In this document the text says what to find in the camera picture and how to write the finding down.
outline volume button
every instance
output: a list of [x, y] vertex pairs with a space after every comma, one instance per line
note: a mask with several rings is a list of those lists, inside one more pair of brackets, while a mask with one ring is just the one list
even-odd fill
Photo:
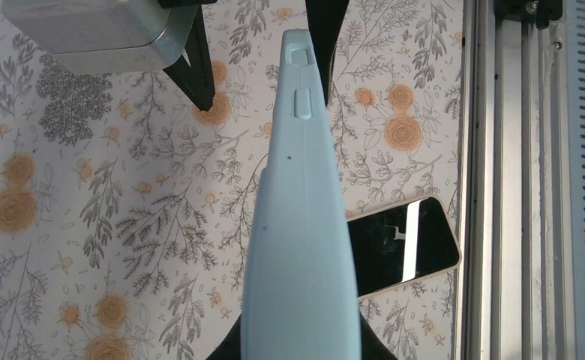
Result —
[[294, 114], [297, 119], [308, 120], [312, 117], [311, 90], [298, 88], [295, 90]]

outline light blue phone case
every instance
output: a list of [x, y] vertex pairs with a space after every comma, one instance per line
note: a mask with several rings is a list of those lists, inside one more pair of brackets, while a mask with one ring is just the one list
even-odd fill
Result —
[[283, 33], [241, 316], [247, 360], [361, 358], [356, 275], [308, 30]]

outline smartphone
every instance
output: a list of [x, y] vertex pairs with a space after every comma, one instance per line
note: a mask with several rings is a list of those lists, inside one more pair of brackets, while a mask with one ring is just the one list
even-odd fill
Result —
[[461, 252], [433, 196], [348, 220], [359, 296], [371, 297], [458, 266]]

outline floral wallpaper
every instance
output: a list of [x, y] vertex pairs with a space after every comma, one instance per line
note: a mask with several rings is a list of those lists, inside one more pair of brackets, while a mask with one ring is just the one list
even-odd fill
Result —
[[[70, 73], [0, 11], [0, 359], [205, 359], [241, 313], [278, 44], [305, 3], [204, 14], [208, 112], [161, 71]], [[436, 194], [455, 219], [461, 20], [460, 0], [350, 1], [329, 106], [346, 216]], [[398, 359], [445, 359], [454, 284], [361, 312]]]

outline screw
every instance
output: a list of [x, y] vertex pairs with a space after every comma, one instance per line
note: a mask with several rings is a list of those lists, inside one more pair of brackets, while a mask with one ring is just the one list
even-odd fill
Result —
[[538, 9], [538, 1], [529, 1], [526, 3], [526, 12], [529, 14], [535, 14], [536, 10]]

